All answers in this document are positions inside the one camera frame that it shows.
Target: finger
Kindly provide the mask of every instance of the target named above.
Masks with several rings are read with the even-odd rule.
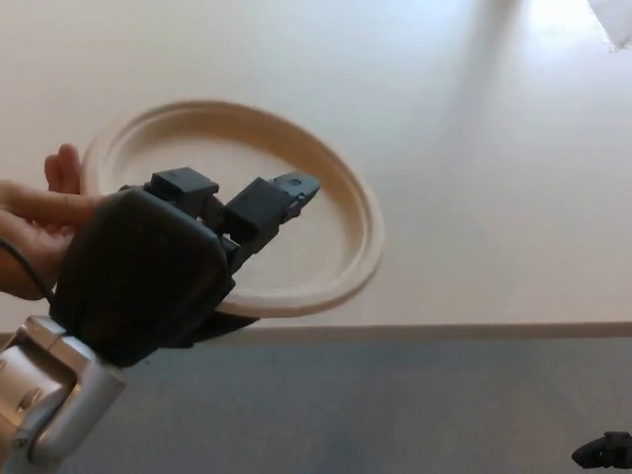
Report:
[[[49,155],[43,162],[43,172],[48,181],[48,190],[61,192],[61,169],[57,155]]]
[[[51,193],[14,182],[0,185],[0,205],[25,219],[49,224],[81,225],[88,221],[102,197]]]
[[[59,168],[61,170],[61,192],[79,194],[79,152],[70,144],[59,147]]]

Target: white paper plate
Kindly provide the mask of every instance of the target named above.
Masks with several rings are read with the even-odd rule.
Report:
[[[82,193],[112,193],[183,166],[218,183],[223,201],[260,176],[298,170],[322,184],[301,216],[235,275],[222,311],[258,318],[312,314],[347,300],[377,269],[384,224],[364,180],[305,130],[248,107],[176,103],[115,123],[84,156]]]

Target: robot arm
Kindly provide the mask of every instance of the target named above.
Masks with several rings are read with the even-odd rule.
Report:
[[[54,472],[124,388],[122,368],[254,322],[215,308],[319,188],[300,173],[259,178],[224,205],[182,168],[108,197],[68,249],[49,317],[28,318],[0,353],[2,472]]]

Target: black object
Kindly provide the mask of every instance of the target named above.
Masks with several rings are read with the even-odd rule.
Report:
[[[632,436],[627,432],[606,432],[576,449],[572,457],[584,469],[632,469]]]
[[[258,178],[224,205],[219,185],[191,168],[123,187],[73,239],[49,314],[121,367],[247,326],[255,319],[215,308],[319,189],[301,173]]]

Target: black cable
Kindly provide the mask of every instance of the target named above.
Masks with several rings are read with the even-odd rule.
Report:
[[[29,262],[22,252],[20,252],[13,244],[9,243],[7,240],[0,238],[0,249],[6,250],[16,261],[20,264],[22,269],[27,273],[29,278],[33,281],[33,283],[38,288],[39,292],[46,298],[48,304],[52,305],[52,301],[54,299],[53,292],[46,286],[43,281],[43,278],[38,273],[38,271],[33,267],[33,264]]]

